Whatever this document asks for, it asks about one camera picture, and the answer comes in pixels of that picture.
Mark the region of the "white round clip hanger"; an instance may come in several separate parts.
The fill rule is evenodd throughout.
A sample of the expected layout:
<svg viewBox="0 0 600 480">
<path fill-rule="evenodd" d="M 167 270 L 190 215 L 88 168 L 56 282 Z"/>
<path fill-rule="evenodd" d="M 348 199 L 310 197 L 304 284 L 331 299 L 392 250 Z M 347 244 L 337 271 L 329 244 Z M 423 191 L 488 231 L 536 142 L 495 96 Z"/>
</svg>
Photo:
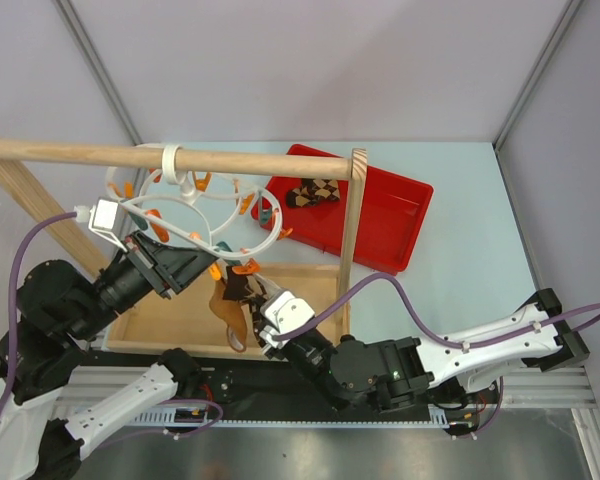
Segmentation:
<svg viewBox="0 0 600 480">
<path fill-rule="evenodd" d="M 128 214 L 137 229 L 151 230 L 153 238 L 166 246 L 187 246 L 212 254 L 210 270 L 220 275 L 220 262 L 237 274 L 260 270 L 256 258 L 275 242 L 291 235 L 284 225 L 280 201 L 265 187 L 236 174 L 176 167 L 179 144 L 159 144 L 161 165 L 153 169 L 139 188 L 130 183 L 119 187 L 115 167 L 107 169 L 105 191 L 108 200 Z M 226 242 L 239 219 L 251 207 L 257 208 L 258 221 L 271 225 L 270 233 L 259 243 Z"/>
</svg>

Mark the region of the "brown argyle sock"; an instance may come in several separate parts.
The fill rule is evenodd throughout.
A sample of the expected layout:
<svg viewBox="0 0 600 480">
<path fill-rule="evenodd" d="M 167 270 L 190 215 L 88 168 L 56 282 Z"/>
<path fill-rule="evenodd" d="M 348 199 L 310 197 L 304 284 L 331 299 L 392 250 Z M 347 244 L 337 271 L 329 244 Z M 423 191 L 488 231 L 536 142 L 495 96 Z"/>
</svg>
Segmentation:
<svg viewBox="0 0 600 480">
<path fill-rule="evenodd" d="M 322 203 L 335 203 L 341 199 L 337 180 L 302 179 L 301 185 L 289 190 L 285 196 L 289 208 L 308 208 Z"/>
<path fill-rule="evenodd" d="M 248 326 L 251 326 L 252 336 L 255 338 L 253 322 L 264 320 L 260 308 L 273 297 L 278 287 L 260 274 L 238 275 L 233 271 L 230 271 L 225 284 L 224 298 L 240 303 L 245 315 L 247 330 Z"/>
</svg>

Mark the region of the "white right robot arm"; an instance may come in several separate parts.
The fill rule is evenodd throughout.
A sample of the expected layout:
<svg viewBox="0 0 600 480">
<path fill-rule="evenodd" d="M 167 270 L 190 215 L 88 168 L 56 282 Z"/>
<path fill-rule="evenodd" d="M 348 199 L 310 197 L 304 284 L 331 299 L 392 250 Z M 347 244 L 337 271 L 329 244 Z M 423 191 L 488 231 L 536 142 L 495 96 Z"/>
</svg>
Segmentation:
<svg viewBox="0 0 600 480">
<path fill-rule="evenodd" d="M 455 332 L 365 343 L 346 334 L 333 344 L 310 326 L 309 304 L 283 290 L 250 313 L 269 358 L 287 361 L 334 409 L 364 405 L 375 414 L 403 410 L 425 398 L 466 400 L 517 368 L 552 371 L 586 360 L 581 334 L 558 319 L 550 289 L 536 292 L 508 317 Z"/>
</svg>

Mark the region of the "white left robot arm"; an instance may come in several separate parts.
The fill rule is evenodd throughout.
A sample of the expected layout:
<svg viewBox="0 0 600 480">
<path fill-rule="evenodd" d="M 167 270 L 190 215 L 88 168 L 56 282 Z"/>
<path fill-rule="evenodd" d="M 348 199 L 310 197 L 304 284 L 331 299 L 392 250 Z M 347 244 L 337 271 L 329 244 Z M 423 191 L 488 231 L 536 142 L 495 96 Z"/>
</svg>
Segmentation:
<svg viewBox="0 0 600 480">
<path fill-rule="evenodd" d="M 68 419 L 56 400 L 90 341 L 151 293 L 171 299 L 214 262 L 198 248 L 162 245 L 136 232 L 95 281 L 64 260 L 36 266 L 11 298 L 16 319 L 0 341 L 0 479 L 69 479 L 138 414 L 196 396 L 200 366 L 180 348 L 137 380 Z"/>
</svg>

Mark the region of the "wooden rack with tray base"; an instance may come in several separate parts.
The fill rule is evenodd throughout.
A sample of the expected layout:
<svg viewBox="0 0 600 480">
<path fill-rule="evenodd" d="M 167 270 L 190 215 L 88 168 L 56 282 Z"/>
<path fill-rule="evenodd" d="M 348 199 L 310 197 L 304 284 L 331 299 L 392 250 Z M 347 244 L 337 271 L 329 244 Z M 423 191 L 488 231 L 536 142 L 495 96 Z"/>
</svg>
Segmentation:
<svg viewBox="0 0 600 480">
<path fill-rule="evenodd" d="M 34 220 L 63 213 L 63 208 L 26 167 L 27 162 L 155 168 L 161 160 L 157 148 L 111 147 L 67 143 L 17 141 L 0 138 L 0 187 Z M 310 299 L 325 305 L 350 286 L 359 218 L 367 174 L 367 153 L 352 151 L 350 158 L 300 157 L 180 150 L 176 165 L 198 171 L 280 175 L 326 176 L 349 181 L 339 266 L 273 263 L 265 272 L 287 287 L 297 287 Z M 208 302 L 209 280 L 198 280 L 190 293 L 173 300 L 151 294 L 116 320 L 107 347 L 114 352 L 158 354 L 181 347 L 196 356 L 234 358 L 227 343 L 226 327 Z"/>
</svg>

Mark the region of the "orange and cream sock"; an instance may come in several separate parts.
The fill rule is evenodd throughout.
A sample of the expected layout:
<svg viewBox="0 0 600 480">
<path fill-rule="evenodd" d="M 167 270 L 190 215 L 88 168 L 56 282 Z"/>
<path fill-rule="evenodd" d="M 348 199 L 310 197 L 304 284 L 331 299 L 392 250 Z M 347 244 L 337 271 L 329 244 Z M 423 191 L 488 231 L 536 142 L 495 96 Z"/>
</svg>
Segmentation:
<svg viewBox="0 0 600 480">
<path fill-rule="evenodd" d="M 247 324 L 242 306 L 238 301 L 226 300 L 226 284 L 222 280 L 214 282 L 214 291 L 209 300 L 211 312 L 226 326 L 225 333 L 229 347 L 237 353 L 247 349 Z"/>
</svg>

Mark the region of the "light blue table mat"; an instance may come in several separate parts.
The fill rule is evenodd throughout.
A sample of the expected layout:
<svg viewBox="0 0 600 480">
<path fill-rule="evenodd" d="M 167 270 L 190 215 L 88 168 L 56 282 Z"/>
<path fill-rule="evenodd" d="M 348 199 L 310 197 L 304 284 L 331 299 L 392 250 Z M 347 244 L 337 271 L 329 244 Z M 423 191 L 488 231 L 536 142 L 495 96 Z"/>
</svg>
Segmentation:
<svg viewBox="0 0 600 480">
<path fill-rule="evenodd" d="M 409 264 L 396 277 L 434 332 L 455 333 L 508 317 L 538 289 L 490 143 L 300 142 L 338 156 L 365 148 L 369 167 L 434 188 Z M 273 263 L 339 266 L 338 257 L 291 239 L 276 242 L 257 260 L 263 268 Z M 335 300 L 319 305 L 299 288 L 287 288 L 317 313 Z M 369 343 L 420 333 L 384 280 L 358 293 L 343 321 L 340 326 L 327 320 L 320 329 L 337 340 L 348 326 Z"/>
</svg>

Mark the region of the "aluminium mounting rail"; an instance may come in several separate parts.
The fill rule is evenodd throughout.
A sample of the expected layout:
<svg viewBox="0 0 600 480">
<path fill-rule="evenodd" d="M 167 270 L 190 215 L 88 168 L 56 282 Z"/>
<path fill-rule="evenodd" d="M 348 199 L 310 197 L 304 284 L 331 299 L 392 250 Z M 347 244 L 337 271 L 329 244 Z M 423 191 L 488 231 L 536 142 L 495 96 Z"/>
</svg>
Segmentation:
<svg viewBox="0 0 600 480">
<path fill-rule="evenodd" d="M 206 369 L 207 389 L 185 402 L 144 408 L 128 426 L 191 431 L 207 423 L 217 428 L 316 429 L 476 429 L 501 410 L 585 410 L 597 402 L 581 368 L 540 373 L 521 369 L 485 390 L 461 397 L 425 394 L 390 413 L 366 403 L 343 409 L 330 405 L 308 381 L 282 363 L 217 363 Z"/>
</svg>

